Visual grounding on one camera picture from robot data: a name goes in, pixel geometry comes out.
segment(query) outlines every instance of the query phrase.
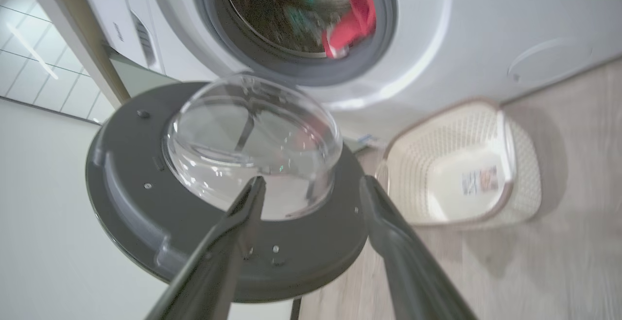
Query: white washing machine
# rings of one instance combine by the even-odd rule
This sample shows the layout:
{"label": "white washing machine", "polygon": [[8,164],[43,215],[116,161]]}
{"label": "white washing machine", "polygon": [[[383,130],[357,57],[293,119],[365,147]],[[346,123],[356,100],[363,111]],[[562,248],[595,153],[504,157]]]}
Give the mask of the white washing machine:
{"label": "white washing machine", "polygon": [[275,49],[240,24],[231,0],[126,0],[116,15],[125,10],[138,32],[121,40],[119,25],[103,22],[110,1],[90,1],[111,46],[145,56],[137,63],[184,81],[255,70],[298,85],[363,142],[461,99],[506,101],[622,54],[622,0],[373,0],[375,33],[343,59]]}

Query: laundry basket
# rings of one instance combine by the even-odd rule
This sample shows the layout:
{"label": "laundry basket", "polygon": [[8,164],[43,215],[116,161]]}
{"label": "laundry basket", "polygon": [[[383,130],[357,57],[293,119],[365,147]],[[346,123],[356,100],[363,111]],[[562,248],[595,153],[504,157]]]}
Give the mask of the laundry basket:
{"label": "laundry basket", "polygon": [[498,227],[540,207],[527,133],[487,100],[455,105],[393,139],[376,172],[411,225]]}

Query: red cloth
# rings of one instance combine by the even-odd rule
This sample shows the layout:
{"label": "red cloth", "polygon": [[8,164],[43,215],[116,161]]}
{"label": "red cloth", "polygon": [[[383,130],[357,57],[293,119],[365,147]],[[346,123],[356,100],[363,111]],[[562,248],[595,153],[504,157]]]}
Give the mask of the red cloth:
{"label": "red cloth", "polygon": [[349,0],[352,10],[345,14],[333,29],[322,34],[324,50],[329,58],[347,54],[353,41],[368,36],[376,27],[376,8],[373,0]]}

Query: label sticker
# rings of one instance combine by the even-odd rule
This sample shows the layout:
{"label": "label sticker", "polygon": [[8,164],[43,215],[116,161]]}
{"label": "label sticker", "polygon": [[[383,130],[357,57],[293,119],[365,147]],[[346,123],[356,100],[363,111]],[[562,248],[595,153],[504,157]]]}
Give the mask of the label sticker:
{"label": "label sticker", "polygon": [[497,167],[488,167],[477,171],[462,173],[462,193],[466,196],[485,194],[499,189]]}

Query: basket handle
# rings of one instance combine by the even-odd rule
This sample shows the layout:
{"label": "basket handle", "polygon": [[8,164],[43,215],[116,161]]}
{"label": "basket handle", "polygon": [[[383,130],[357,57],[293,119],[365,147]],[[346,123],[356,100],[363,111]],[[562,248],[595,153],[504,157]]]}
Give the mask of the basket handle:
{"label": "basket handle", "polygon": [[380,163],[378,163],[374,178],[378,180],[378,182],[380,183],[380,185],[382,185],[382,188],[384,189],[384,191],[386,191],[388,195],[389,188],[391,187],[391,181],[389,180],[389,166],[387,165],[386,159],[382,159]]}
{"label": "basket handle", "polygon": [[498,151],[501,155],[501,165],[506,181],[514,181],[516,178],[516,152],[512,129],[507,123],[507,117],[503,111],[497,112],[497,138]]}

